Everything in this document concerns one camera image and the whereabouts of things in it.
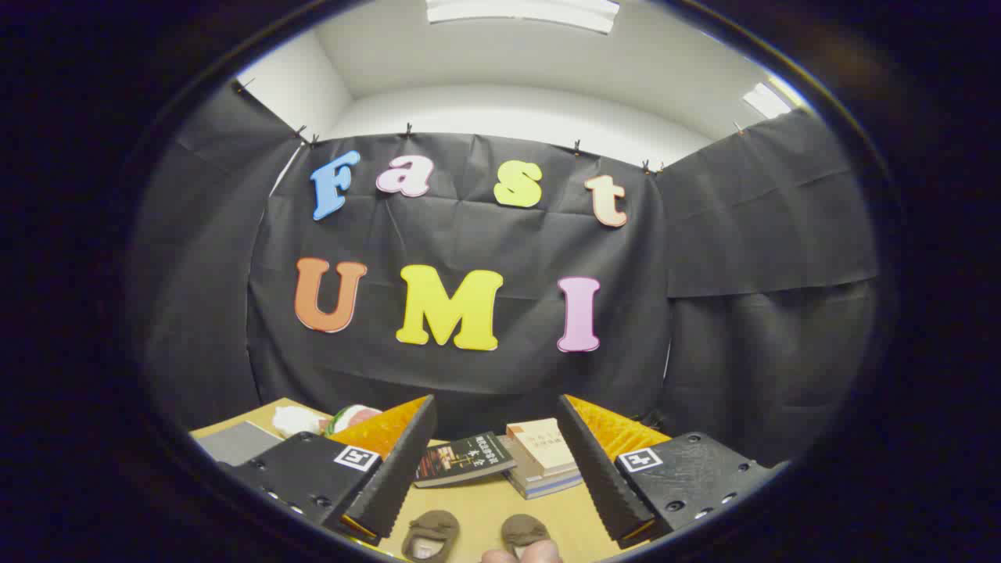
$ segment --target white wall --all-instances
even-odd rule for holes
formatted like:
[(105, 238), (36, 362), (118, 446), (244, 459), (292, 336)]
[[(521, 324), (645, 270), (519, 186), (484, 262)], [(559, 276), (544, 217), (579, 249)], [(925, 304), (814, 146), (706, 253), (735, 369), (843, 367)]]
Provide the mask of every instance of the white wall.
[(651, 168), (688, 156), (709, 138), (651, 113), (579, 94), (518, 86), (396, 90), (355, 100), (321, 138), (415, 132), (479, 133), (536, 140)]
[(313, 134), (322, 138), (351, 102), (344, 80), (313, 31), (264, 55), (236, 79), (289, 127), (305, 125), (306, 139)]

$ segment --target letter s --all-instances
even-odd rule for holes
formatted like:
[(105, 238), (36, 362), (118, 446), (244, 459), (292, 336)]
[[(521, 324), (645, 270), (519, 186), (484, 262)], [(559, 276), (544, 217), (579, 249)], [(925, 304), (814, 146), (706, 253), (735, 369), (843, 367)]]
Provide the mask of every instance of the letter s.
[(493, 196), (497, 203), (532, 207), (543, 198), (543, 188), (538, 180), (543, 179), (539, 164), (508, 160), (497, 168), (500, 183), (493, 186)]

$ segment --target black cloth backdrop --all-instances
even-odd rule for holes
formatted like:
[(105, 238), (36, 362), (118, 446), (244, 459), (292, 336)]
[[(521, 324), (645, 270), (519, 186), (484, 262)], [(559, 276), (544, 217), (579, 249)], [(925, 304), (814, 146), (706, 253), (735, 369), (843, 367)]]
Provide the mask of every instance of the black cloth backdrop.
[[(823, 427), (877, 324), (861, 188), (804, 111), (658, 174), (480, 135), (337, 139), (303, 147), (268, 197), (297, 144), (259, 102), (227, 88), (191, 116), (151, 180), (129, 300), (152, 391), (187, 428), (279, 397), (334, 412), (432, 392), (448, 439), (549, 417), (557, 395), (571, 393), (669, 434), (709, 432), (767, 464)], [(362, 159), (347, 203), (313, 221), (309, 175), (351, 149)], [(401, 154), (434, 161), (428, 193), (375, 189)], [(542, 167), (536, 207), (494, 201), (496, 168), (509, 159)], [(601, 173), (626, 189), (621, 228), (592, 211), (584, 181)], [(336, 262), (368, 266), (345, 330), (317, 333), (295, 318), (303, 256), (331, 264), (325, 311), (335, 305)], [(406, 296), (399, 270), (416, 263), (434, 266), (449, 294), (471, 269), (505, 277), (497, 350), (395, 340)], [(595, 352), (556, 348), (565, 315), (557, 280), (567, 275), (602, 283)]]
[(267, 195), (299, 144), (246, 91), (220, 89), (166, 146), (130, 252), (134, 342), (150, 391), (186, 428), (260, 406), (246, 280)]
[[(347, 203), (325, 219), (309, 175), (348, 150)], [(435, 164), (428, 193), (376, 190), (395, 156)], [(533, 208), (493, 198), (509, 159), (543, 169)], [(584, 181), (626, 189), (621, 228), (594, 216)], [(368, 266), (355, 317), (340, 333), (295, 318), (295, 261)], [(454, 292), (474, 268), (505, 277), (492, 352), (395, 340), (402, 266), (433, 265)], [(857, 371), (874, 323), (867, 280), (878, 273), (861, 187), (823, 123), (794, 111), (717, 142), (659, 174), (614, 159), (480, 135), (365, 136), (296, 157), (268, 201), (250, 275), (248, 346), (263, 400), (287, 396), (327, 411), (386, 408), (427, 392), (438, 435), (552, 416), (571, 393), (631, 417), (656, 415), (673, 434), (702, 430), (763, 462), (787, 458), (823, 427)], [(564, 354), (557, 280), (597, 277), (601, 348)], [(327, 273), (330, 311), (339, 279)], [(671, 362), (665, 375), (669, 343)]]
[[(357, 150), (346, 203), (312, 219), (310, 174)], [(419, 197), (385, 193), (376, 176), (396, 156), (434, 162)], [(531, 208), (500, 205), (497, 167), (511, 159), (543, 170), (542, 200)], [(627, 190), (622, 228), (595, 217), (584, 182), (609, 174)], [(363, 136), (324, 142), (301, 154), (268, 200), (250, 272), (248, 344), (265, 401), (291, 397), (326, 411), (351, 403), (385, 409), (433, 392), (438, 437), (454, 439), (507, 422), (551, 417), (561, 393), (630, 416), (657, 403), (670, 340), (664, 221), (660, 192), (637, 166), (538, 142), (467, 134)], [(292, 297), (303, 256), (365, 263), (351, 324), (336, 334), (306, 329)], [(491, 352), (403, 344), (406, 284), (400, 269), (433, 266), (451, 295), (472, 269), (504, 276), (496, 294)], [(596, 277), (591, 353), (557, 349), (566, 310), (557, 282)], [(324, 274), (318, 303), (336, 305), (339, 276)]]

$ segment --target finger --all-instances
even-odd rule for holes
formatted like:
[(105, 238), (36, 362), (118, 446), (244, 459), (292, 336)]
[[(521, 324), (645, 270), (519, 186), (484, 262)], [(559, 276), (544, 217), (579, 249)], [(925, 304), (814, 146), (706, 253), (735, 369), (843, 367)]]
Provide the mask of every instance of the finger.
[(560, 550), (553, 540), (540, 540), (530, 545), (522, 554), (522, 563), (560, 563)]
[(514, 555), (503, 549), (491, 549), (483, 553), (480, 561), (482, 563), (518, 563), (518, 559)]

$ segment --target foam letter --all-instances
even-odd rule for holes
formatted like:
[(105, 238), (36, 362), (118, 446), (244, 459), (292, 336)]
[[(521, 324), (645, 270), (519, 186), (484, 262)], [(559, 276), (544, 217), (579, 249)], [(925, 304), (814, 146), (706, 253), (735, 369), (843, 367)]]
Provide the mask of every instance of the foam letter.
[(316, 183), (316, 210), (313, 211), (313, 220), (319, 220), (344, 205), (344, 196), (337, 193), (337, 188), (351, 187), (351, 169), (347, 166), (353, 166), (359, 161), (361, 155), (357, 150), (352, 150), (338, 156), (333, 162), (317, 168), (309, 176), (309, 179)]
[(493, 186), (493, 197), (497, 203), (531, 207), (543, 198), (543, 188), (536, 180), (543, 179), (539, 164), (509, 160), (497, 168), (500, 183)]
[(591, 191), (591, 201), (595, 207), (595, 216), (603, 224), (609, 226), (622, 226), (626, 224), (629, 217), (626, 213), (616, 210), (616, 197), (626, 195), (626, 190), (621, 185), (613, 183), (612, 176), (598, 176), (584, 182), (584, 186)]
[(299, 323), (321, 333), (344, 330), (354, 316), (358, 279), (368, 271), (365, 264), (356, 261), (337, 263), (340, 291), (337, 294), (337, 307), (331, 314), (323, 313), (316, 304), (319, 283), (323, 272), (330, 269), (329, 262), (319, 258), (300, 258), (296, 267), (299, 268), (299, 282), (295, 286), (295, 317), (298, 317)]
[(403, 267), (399, 276), (406, 280), (406, 311), (403, 328), (396, 331), (401, 343), (422, 346), (427, 344), (424, 318), (431, 328), (434, 342), (444, 346), (459, 320), (462, 329), (452, 341), (463, 350), (494, 350), (493, 298), (504, 286), (504, 277), (488, 269), (473, 269), (465, 275), (454, 295), (449, 299), (441, 286), (437, 270), (429, 265), (413, 264)]
[(389, 193), (401, 191), (407, 197), (423, 195), (430, 189), (427, 178), (433, 169), (434, 163), (426, 156), (397, 156), (389, 161), (389, 169), (375, 178), (375, 187)]
[(564, 336), (557, 342), (560, 352), (598, 350), (595, 336), (595, 292), (602, 287), (594, 277), (563, 277), (557, 283), (567, 296), (567, 321)]

